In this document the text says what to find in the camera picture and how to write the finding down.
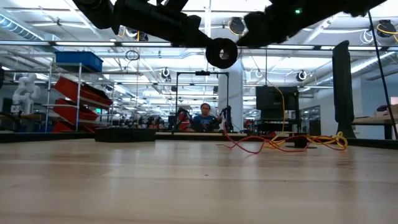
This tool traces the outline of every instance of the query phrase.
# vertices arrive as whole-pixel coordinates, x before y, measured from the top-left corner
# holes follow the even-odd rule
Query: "blue bin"
[[[93,52],[56,52],[55,63],[69,72],[78,72],[79,63],[83,72],[102,72],[103,61]]]

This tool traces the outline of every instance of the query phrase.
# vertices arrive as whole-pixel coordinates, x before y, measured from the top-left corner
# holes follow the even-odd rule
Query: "black box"
[[[155,141],[156,130],[132,128],[98,128],[95,141],[98,142],[143,142]]]

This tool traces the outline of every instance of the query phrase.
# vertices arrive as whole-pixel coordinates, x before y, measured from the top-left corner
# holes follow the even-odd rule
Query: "pillar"
[[[222,70],[229,72],[229,105],[231,106],[232,123],[234,131],[243,129],[243,64],[238,60],[232,67]],[[226,75],[218,76],[218,111],[220,112],[226,106]]]

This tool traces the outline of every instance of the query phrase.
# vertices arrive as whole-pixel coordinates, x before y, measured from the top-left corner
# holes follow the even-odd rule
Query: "wooden table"
[[[396,123],[398,123],[398,114],[394,114],[393,116]],[[389,115],[355,118],[353,125],[384,126],[384,139],[392,139],[392,122]]]
[[[219,143],[0,144],[0,223],[398,221],[398,151],[320,146],[249,156]]]

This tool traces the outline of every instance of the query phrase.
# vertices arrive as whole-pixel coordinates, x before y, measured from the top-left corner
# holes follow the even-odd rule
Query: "person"
[[[208,103],[203,103],[200,105],[201,115],[195,116],[193,118],[193,126],[201,126],[203,129],[206,129],[209,125],[214,125],[214,119],[220,120],[220,118],[216,118],[215,116],[210,114],[211,107]],[[220,126],[218,123],[213,126],[214,131],[218,131]]]

